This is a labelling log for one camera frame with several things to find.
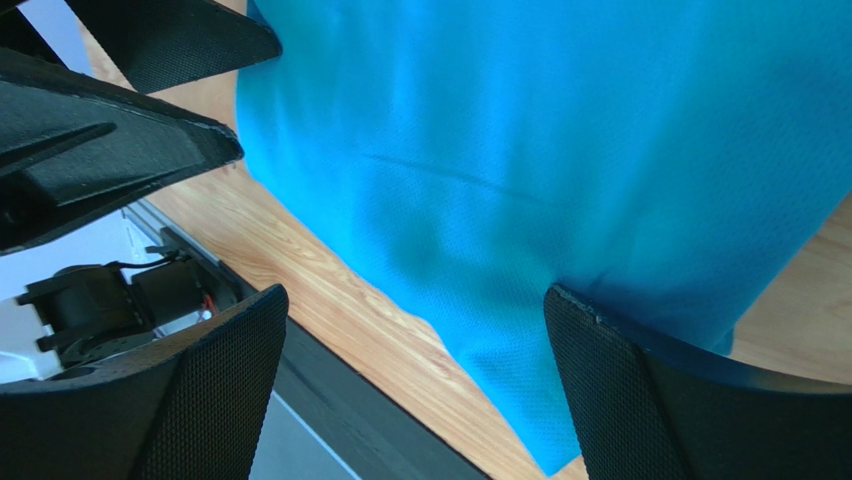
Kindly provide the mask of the teal t shirt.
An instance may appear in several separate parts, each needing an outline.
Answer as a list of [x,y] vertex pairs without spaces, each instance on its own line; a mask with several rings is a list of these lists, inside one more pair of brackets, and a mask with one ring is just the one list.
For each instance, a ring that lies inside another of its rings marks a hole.
[[553,475],[548,287],[727,353],[851,188],[847,1],[251,1],[252,176]]

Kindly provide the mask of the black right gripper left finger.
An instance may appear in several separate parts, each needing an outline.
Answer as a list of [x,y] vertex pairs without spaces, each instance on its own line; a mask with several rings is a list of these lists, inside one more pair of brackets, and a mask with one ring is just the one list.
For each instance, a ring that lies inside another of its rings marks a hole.
[[58,379],[1,388],[5,479],[245,479],[286,337],[275,285]]

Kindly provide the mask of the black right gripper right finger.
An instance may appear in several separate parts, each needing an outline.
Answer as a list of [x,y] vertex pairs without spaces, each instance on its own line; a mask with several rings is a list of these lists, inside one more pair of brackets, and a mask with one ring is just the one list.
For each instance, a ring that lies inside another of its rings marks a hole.
[[592,479],[847,479],[851,389],[741,363],[559,285],[551,347]]

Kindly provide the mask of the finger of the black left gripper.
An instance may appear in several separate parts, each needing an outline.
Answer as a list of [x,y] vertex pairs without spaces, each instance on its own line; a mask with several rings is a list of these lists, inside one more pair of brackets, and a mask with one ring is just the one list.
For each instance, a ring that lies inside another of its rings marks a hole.
[[274,32],[217,1],[68,3],[139,93],[150,94],[270,60]]
[[227,126],[1,51],[1,253],[44,245],[240,159]]

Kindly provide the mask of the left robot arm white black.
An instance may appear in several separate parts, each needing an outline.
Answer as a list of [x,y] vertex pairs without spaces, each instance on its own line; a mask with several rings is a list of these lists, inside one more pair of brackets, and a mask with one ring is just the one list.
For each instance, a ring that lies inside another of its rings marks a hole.
[[[226,125],[159,91],[277,57],[266,26],[216,1],[73,1],[126,78],[67,67],[24,16],[1,5],[1,252],[46,245],[164,187],[243,155]],[[148,263],[65,267],[1,304],[1,379],[59,378],[133,349],[180,318],[217,314],[237,287],[168,240]]]

